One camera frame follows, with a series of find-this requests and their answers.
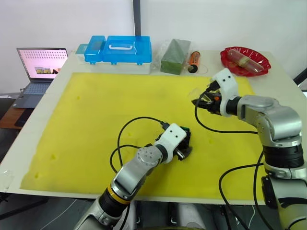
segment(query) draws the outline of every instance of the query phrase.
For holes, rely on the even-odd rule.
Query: red tray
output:
[[[263,66],[264,70],[259,73],[252,73],[238,66],[235,62],[232,62],[227,57],[227,52],[230,49],[235,49],[239,51],[241,54],[244,54],[245,56],[249,57],[253,61],[256,61],[258,64]],[[269,69],[271,68],[271,65],[269,64],[268,59],[265,56],[263,56],[261,53],[258,53],[255,50],[248,49],[245,47],[240,47],[240,46],[225,48],[225,50],[221,52],[221,61],[222,61],[222,64],[230,70],[230,72],[238,76],[246,76],[246,77],[259,76],[259,75],[268,73]]]

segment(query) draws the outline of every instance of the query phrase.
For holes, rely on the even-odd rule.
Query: yellow foam mat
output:
[[[74,73],[37,146],[21,188],[32,190],[102,193],[115,173],[109,156],[116,148],[122,126],[137,116],[152,116],[191,129],[193,151],[184,161],[177,157],[159,165],[138,193],[141,196],[175,196],[221,199],[218,180],[226,170],[253,164],[262,146],[254,134],[220,134],[202,128],[195,120],[190,93],[204,90],[207,77]],[[244,77],[236,78],[239,94],[253,94]],[[199,118],[219,130],[255,130],[231,118],[199,109]],[[163,130],[159,123],[138,120],[127,126],[122,144],[154,143]],[[136,149],[122,149],[123,161]],[[118,157],[114,165],[119,168]],[[230,173],[223,181],[229,199],[252,200],[253,168]],[[260,178],[264,175],[260,168]]]

